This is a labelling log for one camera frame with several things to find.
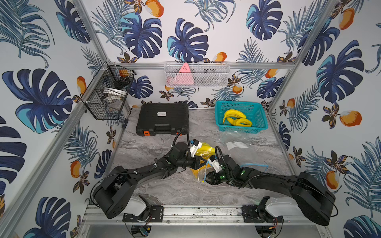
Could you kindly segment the orange-yellow banana pair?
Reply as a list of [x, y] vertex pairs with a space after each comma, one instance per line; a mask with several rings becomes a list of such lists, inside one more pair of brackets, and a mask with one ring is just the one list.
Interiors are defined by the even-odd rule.
[[203, 166], [197, 170], [195, 169], [191, 169], [191, 172], [193, 173], [195, 179], [198, 181], [198, 182], [205, 182], [205, 179], [206, 179], [206, 175], [207, 175], [207, 172], [208, 172], [208, 166]]

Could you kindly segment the yellow banana bunch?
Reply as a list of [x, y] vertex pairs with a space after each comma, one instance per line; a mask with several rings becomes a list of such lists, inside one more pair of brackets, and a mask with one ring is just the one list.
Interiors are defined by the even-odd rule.
[[208, 143], [203, 143], [201, 148], [196, 151], [195, 155], [207, 160], [211, 156], [215, 155], [215, 148], [210, 146]]
[[225, 120], [228, 118], [228, 117], [233, 117], [233, 118], [236, 118], [236, 119], [240, 119], [240, 118], [247, 118], [247, 116], [238, 111], [238, 110], [234, 110], [234, 109], [231, 109], [231, 110], [228, 110], [224, 113], [224, 119], [223, 119], [223, 123], [225, 123]]

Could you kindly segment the clear zip-top bag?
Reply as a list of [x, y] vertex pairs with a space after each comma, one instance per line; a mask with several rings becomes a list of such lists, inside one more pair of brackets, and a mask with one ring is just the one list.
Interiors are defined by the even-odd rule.
[[215, 156], [215, 148], [208, 143], [202, 142], [199, 142], [198, 145], [196, 145], [196, 140], [194, 140], [193, 144], [191, 144], [191, 151], [193, 151], [195, 146], [197, 147], [197, 150], [195, 151], [194, 157], [201, 157], [201, 159], [196, 162], [196, 168], [191, 169], [191, 172], [197, 182], [204, 183], [207, 173], [214, 170], [209, 159], [211, 156]]
[[268, 165], [257, 155], [255, 147], [245, 133], [224, 131], [220, 137], [224, 154], [230, 156], [241, 168], [249, 167], [266, 172]]

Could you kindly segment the single yellow banana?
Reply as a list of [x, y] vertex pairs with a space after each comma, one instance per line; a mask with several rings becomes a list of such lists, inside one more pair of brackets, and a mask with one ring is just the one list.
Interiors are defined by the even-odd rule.
[[253, 123], [246, 118], [240, 118], [234, 120], [233, 125], [236, 127], [251, 127]]

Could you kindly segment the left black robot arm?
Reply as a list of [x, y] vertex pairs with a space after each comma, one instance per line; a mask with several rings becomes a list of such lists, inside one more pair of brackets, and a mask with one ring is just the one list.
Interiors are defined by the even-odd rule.
[[179, 168], [197, 170], [206, 161], [196, 152], [202, 143], [196, 139], [177, 142], [176, 135], [170, 150], [162, 158], [155, 159], [151, 165], [137, 169], [115, 167], [109, 175], [102, 178], [90, 192], [90, 198], [106, 215], [108, 219], [117, 217], [128, 207], [136, 188], [153, 180], [172, 176]]

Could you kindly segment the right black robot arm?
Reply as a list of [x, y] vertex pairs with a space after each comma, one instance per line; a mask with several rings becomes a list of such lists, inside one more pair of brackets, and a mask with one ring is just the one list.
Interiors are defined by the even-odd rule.
[[302, 214], [310, 221], [329, 225], [335, 206], [335, 196], [317, 179], [306, 172], [297, 176], [285, 176], [265, 173], [250, 167], [240, 167], [229, 155], [222, 155], [220, 147], [215, 147], [212, 162], [219, 169], [206, 175], [210, 185], [227, 183], [238, 189], [264, 189], [293, 198]]

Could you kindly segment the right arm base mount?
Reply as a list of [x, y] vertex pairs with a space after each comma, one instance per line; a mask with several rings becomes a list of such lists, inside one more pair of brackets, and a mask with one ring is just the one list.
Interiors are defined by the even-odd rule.
[[243, 205], [242, 216], [245, 223], [283, 223], [283, 216], [273, 216], [266, 210], [266, 203], [270, 196], [262, 198], [258, 205]]

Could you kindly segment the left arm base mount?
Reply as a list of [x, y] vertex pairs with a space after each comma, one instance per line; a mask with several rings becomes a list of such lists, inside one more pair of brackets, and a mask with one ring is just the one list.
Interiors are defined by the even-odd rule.
[[143, 197], [132, 197], [123, 210], [123, 222], [126, 223], [161, 223], [164, 206], [149, 204]]

